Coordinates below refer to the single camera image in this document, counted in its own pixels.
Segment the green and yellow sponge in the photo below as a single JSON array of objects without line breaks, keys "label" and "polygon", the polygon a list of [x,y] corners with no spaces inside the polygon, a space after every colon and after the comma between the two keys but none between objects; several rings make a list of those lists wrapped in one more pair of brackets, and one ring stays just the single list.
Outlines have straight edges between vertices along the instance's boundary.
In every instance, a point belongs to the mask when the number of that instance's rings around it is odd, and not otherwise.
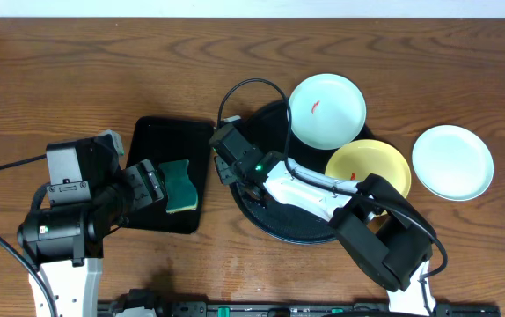
[{"label": "green and yellow sponge", "polygon": [[164,175],[168,202],[166,212],[174,214],[181,211],[196,210],[198,193],[188,175],[187,159],[165,162],[158,165]]}]

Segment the yellow plate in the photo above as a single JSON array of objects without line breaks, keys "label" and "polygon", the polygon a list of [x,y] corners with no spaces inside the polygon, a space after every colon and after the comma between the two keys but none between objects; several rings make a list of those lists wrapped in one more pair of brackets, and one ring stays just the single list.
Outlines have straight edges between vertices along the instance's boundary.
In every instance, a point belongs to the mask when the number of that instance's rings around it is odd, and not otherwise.
[{"label": "yellow plate", "polygon": [[410,167],[393,146],[374,139],[356,140],[340,147],[326,164],[328,177],[363,181],[370,173],[382,176],[407,198],[412,185]]}]

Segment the pale green plate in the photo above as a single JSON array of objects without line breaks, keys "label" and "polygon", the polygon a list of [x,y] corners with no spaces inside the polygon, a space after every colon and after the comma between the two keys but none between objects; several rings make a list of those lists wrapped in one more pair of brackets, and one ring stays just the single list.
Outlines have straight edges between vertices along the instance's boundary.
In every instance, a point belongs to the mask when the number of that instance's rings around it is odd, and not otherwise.
[{"label": "pale green plate", "polygon": [[414,143],[412,163],[427,190],[451,201],[479,197],[494,177],[494,160],[487,145],[470,130],[455,125],[424,131]]}]

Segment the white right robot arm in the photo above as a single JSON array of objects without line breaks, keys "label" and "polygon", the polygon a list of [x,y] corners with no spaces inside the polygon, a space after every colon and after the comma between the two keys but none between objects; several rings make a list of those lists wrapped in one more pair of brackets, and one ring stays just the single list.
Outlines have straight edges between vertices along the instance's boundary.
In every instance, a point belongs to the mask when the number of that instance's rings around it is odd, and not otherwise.
[{"label": "white right robot arm", "polygon": [[257,148],[238,155],[219,151],[216,171],[225,185],[245,187],[258,203],[273,199],[323,220],[361,271],[388,292],[393,313],[430,316],[436,302],[428,280],[435,230],[383,177],[343,181],[324,176],[294,159]]}]

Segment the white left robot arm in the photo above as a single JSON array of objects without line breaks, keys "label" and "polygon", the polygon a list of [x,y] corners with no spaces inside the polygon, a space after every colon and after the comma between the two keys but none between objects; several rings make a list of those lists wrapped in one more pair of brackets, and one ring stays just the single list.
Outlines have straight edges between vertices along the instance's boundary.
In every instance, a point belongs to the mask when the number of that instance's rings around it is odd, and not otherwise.
[{"label": "white left robot arm", "polygon": [[164,203],[163,174],[145,159],[125,170],[48,160],[50,182],[38,190],[18,243],[33,266],[39,316],[94,316],[103,269],[103,240],[137,211]]}]

